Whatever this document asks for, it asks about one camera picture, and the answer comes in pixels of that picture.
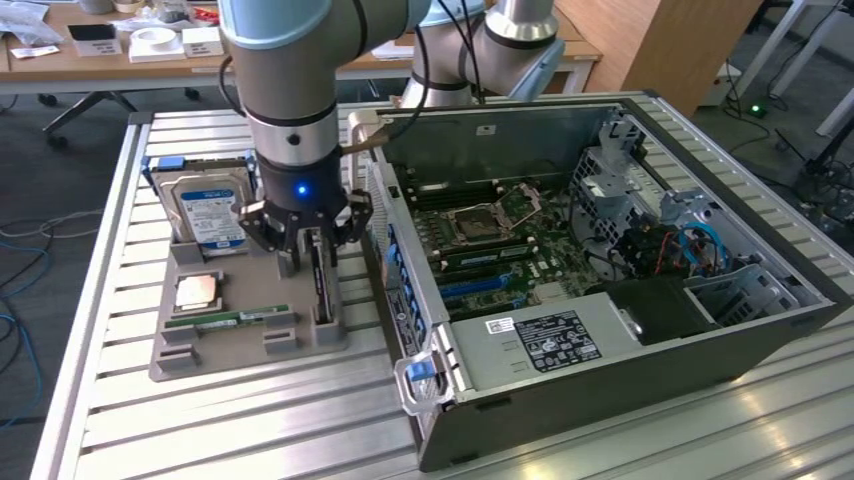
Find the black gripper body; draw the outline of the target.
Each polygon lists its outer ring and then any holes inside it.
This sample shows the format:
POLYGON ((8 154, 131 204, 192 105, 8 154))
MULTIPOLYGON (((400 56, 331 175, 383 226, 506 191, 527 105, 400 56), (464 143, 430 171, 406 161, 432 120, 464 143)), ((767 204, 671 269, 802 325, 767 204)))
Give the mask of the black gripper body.
POLYGON ((340 160, 340 149, 309 165, 283 165, 257 155, 264 199, 292 212, 339 214, 347 206, 340 160))

